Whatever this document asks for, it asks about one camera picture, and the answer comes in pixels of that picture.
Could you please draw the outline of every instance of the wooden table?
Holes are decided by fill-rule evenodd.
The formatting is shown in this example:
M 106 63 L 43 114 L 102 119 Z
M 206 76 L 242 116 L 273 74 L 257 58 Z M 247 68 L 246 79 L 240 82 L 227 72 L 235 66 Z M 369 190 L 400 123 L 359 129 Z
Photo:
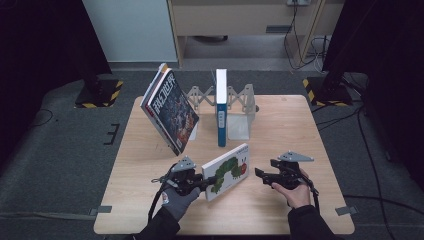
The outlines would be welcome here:
M 320 192 L 321 215 L 334 233 L 353 233 L 350 215 L 338 216 L 335 211 L 346 203 L 305 97 L 259 95 L 255 100 L 259 111 L 252 123 L 251 139 L 228 140 L 225 148 L 217 146 L 214 108 L 205 101 L 200 106 L 196 139 L 190 141 L 184 151 L 184 155 L 197 164 L 196 173 L 201 173 L 201 166 L 206 162 L 247 142 L 251 149 L 250 175 L 211 202 L 207 202 L 201 193 L 180 221 L 178 234 L 289 234 L 287 214 L 290 208 L 286 199 L 270 186 L 263 185 L 254 173 L 255 167 L 277 173 L 269 160 L 288 150 L 315 159 L 314 162 L 300 163 L 300 167 L 309 174 Z M 151 180 L 163 176 L 182 158 L 175 157 L 164 144 L 139 107 L 140 101 L 141 97 L 134 102 L 101 204 L 112 206 L 112 210 L 98 214 L 94 224 L 97 234 L 140 232 L 147 224 L 148 211 L 160 186 Z

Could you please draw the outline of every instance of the black sleeve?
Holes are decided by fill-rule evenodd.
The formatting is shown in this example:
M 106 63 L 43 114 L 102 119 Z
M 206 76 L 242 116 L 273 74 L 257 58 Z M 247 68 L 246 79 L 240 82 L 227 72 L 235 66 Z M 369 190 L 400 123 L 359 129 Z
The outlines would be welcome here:
M 150 223 L 138 234 L 136 240 L 170 240 L 180 230 L 177 220 L 165 208 L 159 209 Z
M 296 240 L 340 239 L 334 235 L 314 206 L 293 209 L 288 215 L 290 234 Z

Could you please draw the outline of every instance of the book stand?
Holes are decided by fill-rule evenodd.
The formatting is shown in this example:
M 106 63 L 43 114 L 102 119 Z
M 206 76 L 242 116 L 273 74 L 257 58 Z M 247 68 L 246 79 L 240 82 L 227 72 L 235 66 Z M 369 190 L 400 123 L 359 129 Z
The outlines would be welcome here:
M 193 104 L 194 110 L 198 111 L 203 100 L 211 106 L 216 105 L 215 94 L 210 95 L 214 90 L 215 87 L 211 86 L 203 93 L 198 86 L 193 86 L 186 96 Z M 257 112 L 253 85 L 246 84 L 239 93 L 232 86 L 228 86 L 227 93 L 227 138 L 230 140 L 249 140 L 251 125 Z M 236 103 L 241 104 L 239 111 L 233 109 L 233 104 Z

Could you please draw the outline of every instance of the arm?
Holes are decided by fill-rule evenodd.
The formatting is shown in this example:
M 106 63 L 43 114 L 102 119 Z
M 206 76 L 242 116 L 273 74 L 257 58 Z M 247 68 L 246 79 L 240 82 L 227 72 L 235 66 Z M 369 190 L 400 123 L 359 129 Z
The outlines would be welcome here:
M 293 239 L 339 239 L 312 205 L 292 209 L 288 219 Z
M 200 189 L 194 188 L 190 194 L 180 196 L 173 187 L 162 192 L 163 204 L 149 224 L 134 240 L 170 240 L 180 230 L 178 222 L 186 213 L 190 204 L 199 197 Z
M 308 177 L 303 169 L 300 170 L 304 176 Z M 272 183 L 271 186 L 284 195 L 289 206 L 292 207 L 288 220 L 293 239 L 338 239 L 315 207 L 311 205 L 310 190 L 307 184 L 301 183 L 293 190 L 288 190 L 278 183 Z
M 162 207 L 143 231 L 133 237 L 135 240 L 168 240 L 172 239 L 179 230 L 178 221 L 166 208 Z

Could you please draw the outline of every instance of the caterpillar illustration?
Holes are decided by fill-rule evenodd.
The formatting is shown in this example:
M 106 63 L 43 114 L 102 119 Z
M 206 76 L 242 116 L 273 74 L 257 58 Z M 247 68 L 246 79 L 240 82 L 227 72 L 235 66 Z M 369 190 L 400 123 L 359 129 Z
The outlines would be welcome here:
M 224 183 L 224 175 L 227 172 L 231 172 L 233 179 L 240 178 L 247 169 L 245 161 L 246 159 L 243 159 L 243 164 L 240 166 L 238 165 L 238 159 L 236 157 L 232 157 L 223 162 L 221 166 L 219 166 L 219 168 L 215 171 L 217 181 L 211 188 L 211 192 L 218 193 L 221 190 L 222 184 Z

